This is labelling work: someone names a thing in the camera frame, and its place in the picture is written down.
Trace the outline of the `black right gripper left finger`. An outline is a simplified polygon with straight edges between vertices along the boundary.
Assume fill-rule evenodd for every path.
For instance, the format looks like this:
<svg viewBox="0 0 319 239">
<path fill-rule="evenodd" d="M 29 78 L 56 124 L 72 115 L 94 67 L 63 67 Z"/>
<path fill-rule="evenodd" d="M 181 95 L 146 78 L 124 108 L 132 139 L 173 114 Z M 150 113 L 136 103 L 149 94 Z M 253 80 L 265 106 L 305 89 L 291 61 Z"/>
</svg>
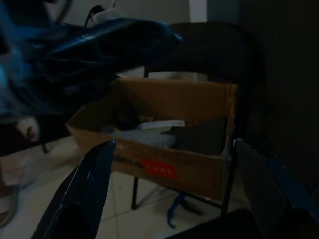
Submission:
<svg viewBox="0 0 319 239">
<path fill-rule="evenodd" d="M 41 217 L 34 239 L 94 239 L 106 202 L 116 143 L 90 149 L 64 179 Z"/>
</svg>

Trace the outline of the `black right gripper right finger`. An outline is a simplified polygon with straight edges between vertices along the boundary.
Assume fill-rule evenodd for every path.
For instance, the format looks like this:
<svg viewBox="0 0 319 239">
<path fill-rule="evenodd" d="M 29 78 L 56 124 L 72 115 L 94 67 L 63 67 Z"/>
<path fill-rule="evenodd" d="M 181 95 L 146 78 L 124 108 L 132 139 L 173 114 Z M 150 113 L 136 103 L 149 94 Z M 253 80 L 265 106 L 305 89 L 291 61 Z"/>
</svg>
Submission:
<svg viewBox="0 0 319 239">
<path fill-rule="evenodd" d="M 244 191 L 265 239 L 317 239 L 319 207 L 274 155 L 233 141 Z"/>
</svg>

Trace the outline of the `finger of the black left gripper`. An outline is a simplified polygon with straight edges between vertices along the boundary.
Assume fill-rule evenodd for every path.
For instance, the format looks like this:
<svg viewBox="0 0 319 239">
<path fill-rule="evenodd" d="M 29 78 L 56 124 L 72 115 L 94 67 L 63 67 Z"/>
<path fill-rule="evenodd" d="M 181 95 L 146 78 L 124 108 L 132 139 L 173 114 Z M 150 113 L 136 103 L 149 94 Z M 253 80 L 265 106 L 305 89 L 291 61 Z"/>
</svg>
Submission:
<svg viewBox="0 0 319 239">
<path fill-rule="evenodd" d="M 183 42 L 168 24 L 152 20 L 108 20 L 85 28 L 80 38 L 81 60 L 154 60 Z"/>
<path fill-rule="evenodd" d="M 49 106 L 63 114 L 110 94 L 118 74 L 141 67 L 141 61 L 50 61 Z"/>
</svg>

